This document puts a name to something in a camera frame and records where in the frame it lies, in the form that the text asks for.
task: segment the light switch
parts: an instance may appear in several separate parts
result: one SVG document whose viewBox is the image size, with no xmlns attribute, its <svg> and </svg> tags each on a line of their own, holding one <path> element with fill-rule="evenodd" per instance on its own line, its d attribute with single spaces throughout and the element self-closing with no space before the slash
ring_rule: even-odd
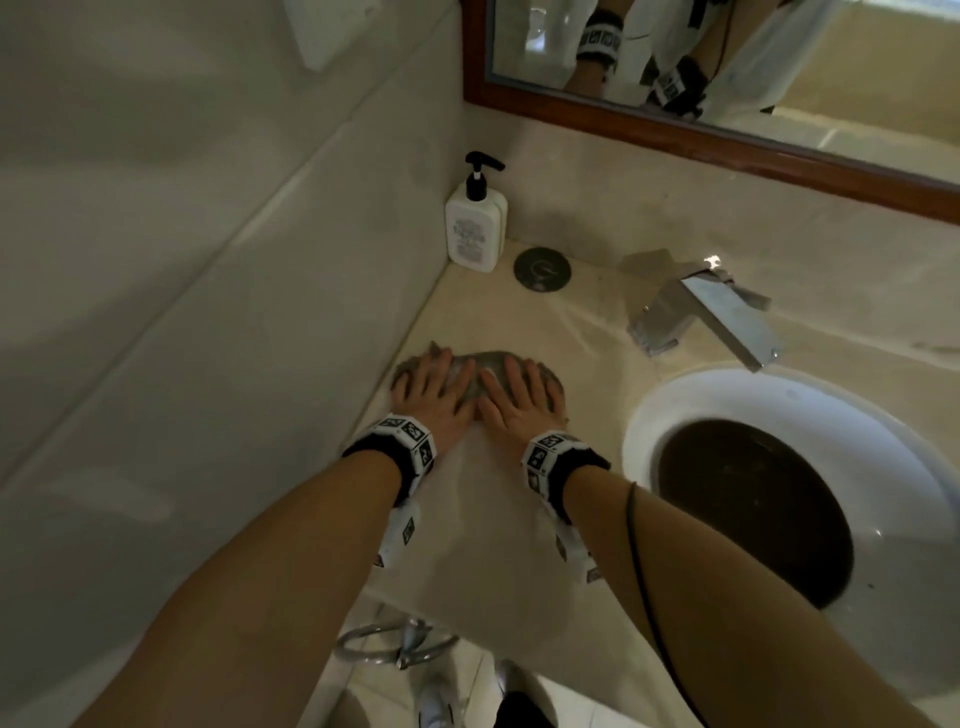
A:
<svg viewBox="0 0 960 728">
<path fill-rule="evenodd" d="M 381 0 L 283 0 L 303 65 L 322 71 L 373 23 Z"/>
</svg>

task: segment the marble countertop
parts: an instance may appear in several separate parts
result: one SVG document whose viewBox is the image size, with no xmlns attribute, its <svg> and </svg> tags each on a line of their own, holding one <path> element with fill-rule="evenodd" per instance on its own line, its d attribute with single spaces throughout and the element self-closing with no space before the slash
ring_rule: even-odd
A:
<svg viewBox="0 0 960 728">
<path fill-rule="evenodd" d="M 616 470 L 627 422 L 647 392 L 688 371 L 735 364 L 699 322 L 677 349 L 647 357 L 626 331 L 617 272 L 571 260 L 567 287 L 535 293 L 513 276 L 523 250 L 508 242 L 490 274 L 448 266 L 396 360 L 436 341 L 458 354 L 508 350 L 543 361 L 564 384 L 571 431 Z M 960 467 L 960 374 L 775 315 L 769 322 L 784 345 L 778 366 L 872 401 Z M 361 425 L 389 408 L 389 376 Z M 417 537 L 393 569 L 374 570 L 368 594 L 648 725 L 699 725 L 606 584 L 570 578 L 535 497 L 480 424 L 417 498 Z M 924 708 L 942 724 L 960 725 L 955 695 L 928 699 Z"/>
</svg>

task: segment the chrome faucet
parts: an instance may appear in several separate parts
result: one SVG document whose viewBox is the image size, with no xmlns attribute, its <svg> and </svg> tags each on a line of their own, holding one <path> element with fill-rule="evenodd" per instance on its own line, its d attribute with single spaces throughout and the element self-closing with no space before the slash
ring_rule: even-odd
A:
<svg viewBox="0 0 960 728">
<path fill-rule="evenodd" d="M 634 340 L 651 356 L 673 349 L 693 323 L 703 321 L 751 372 L 758 372 L 780 355 L 780 344 L 759 311 L 770 299 L 741 288 L 719 267 L 686 267 L 686 275 L 665 282 L 649 305 L 630 322 Z"/>
</svg>

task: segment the wooden mirror frame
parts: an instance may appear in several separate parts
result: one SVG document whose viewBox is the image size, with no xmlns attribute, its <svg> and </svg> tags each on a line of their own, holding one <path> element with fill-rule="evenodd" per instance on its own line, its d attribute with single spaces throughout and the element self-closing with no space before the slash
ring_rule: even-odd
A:
<svg viewBox="0 0 960 728">
<path fill-rule="evenodd" d="M 495 0 L 463 5 L 464 99 L 480 107 L 606 136 L 771 180 L 960 224 L 960 187 L 852 158 L 706 127 L 647 109 L 625 109 L 495 76 L 491 71 Z"/>
</svg>

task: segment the soap dispenser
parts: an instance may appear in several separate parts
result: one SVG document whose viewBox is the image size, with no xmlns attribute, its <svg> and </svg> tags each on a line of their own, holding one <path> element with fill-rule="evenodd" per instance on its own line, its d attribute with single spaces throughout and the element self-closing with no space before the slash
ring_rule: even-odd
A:
<svg viewBox="0 0 960 728">
<path fill-rule="evenodd" d="M 470 152 L 473 172 L 446 201 L 446 251 L 450 260 L 489 273 L 503 253 L 507 232 L 507 198 L 487 187 L 485 166 L 502 171 L 503 162 L 483 152 Z"/>
</svg>

